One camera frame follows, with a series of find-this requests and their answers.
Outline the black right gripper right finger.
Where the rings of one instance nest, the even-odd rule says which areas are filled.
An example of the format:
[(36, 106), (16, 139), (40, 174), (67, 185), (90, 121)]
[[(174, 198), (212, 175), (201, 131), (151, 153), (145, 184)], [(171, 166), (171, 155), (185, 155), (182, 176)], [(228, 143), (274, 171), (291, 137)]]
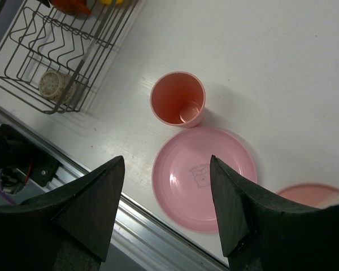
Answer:
[(339, 270), (339, 204), (285, 199), (210, 161), (212, 199), (230, 270)]

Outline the pink plastic cup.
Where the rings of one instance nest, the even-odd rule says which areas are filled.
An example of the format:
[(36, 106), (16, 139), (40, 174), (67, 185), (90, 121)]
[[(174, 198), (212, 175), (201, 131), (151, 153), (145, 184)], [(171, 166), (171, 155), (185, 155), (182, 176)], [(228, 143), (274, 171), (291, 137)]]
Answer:
[(195, 75), (175, 71), (163, 75), (150, 94), (153, 114), (163, 123), (179, 128), (192, 128), (204, 118), (206, 92)]

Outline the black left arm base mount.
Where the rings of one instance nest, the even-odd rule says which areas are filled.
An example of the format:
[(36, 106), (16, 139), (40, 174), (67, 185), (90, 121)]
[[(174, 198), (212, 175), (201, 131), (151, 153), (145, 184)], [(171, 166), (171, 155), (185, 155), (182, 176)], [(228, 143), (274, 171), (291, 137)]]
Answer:
[(50, 182), (60, 162), (8, 124), (0, 125), (0, 191), (15, 195), (30, 180), (41, 187)]

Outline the pink and cream ceramic plate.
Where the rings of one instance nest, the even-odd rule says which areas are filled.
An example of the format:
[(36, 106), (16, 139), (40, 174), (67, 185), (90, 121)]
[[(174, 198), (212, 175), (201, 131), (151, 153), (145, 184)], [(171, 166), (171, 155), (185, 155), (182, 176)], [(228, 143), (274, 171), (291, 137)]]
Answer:
[(301, 183), (279, 190), (279, 196), (315, 208), (339, 204), (339, 188), (320, 183)]

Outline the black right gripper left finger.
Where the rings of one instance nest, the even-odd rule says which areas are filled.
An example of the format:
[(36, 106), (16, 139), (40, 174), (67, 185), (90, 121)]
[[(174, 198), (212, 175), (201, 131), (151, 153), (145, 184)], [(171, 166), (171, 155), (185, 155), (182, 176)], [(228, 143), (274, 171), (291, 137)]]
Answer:
[(98, 270), (124, 175), (124, 158), (117, 156), (48, 193), (0, 206), (0, 270)]

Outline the red and black mug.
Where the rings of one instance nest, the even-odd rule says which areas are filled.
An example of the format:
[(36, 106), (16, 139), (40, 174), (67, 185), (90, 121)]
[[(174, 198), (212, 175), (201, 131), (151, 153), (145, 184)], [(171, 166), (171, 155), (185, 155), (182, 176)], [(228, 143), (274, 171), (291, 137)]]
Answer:
[(59, 11), (68, 15), (85, 14), (90, 16), (91, 10), (86, 5), (86, 0), (50, 0)]

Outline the small speckled ceramic cup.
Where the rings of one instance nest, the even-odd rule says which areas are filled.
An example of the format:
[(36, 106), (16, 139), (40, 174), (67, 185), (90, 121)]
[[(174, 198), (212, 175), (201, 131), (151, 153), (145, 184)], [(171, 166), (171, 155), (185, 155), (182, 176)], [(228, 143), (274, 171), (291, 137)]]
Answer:
[(50, 70), (41, 76), (38, 89), (42, 97), (57, 102), (64, 93), (70, 80), (71, 75)]

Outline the yellow bowl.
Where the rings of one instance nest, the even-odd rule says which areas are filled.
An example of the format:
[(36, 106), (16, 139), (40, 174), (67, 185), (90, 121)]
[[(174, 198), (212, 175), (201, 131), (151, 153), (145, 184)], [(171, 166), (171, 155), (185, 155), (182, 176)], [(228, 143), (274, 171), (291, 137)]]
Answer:
[(123, 0), (99, 0), (99, 1), (104, 5), (110, 5), (112, 3), (119, 5), (119, 4), (123, 3)]

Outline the pink plastic plate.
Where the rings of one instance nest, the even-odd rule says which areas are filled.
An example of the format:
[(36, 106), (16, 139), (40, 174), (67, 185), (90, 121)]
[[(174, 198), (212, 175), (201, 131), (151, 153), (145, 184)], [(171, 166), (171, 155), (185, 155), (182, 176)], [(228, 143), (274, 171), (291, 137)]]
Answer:
[(153, 192), (163, 212), (199, 233), (218, 231), (210, 186), (213, 155), (257, 182), (257, 170), (245, 146), (233, 133), (210, 126), (175, 134), (159, 150), (152, 169)]

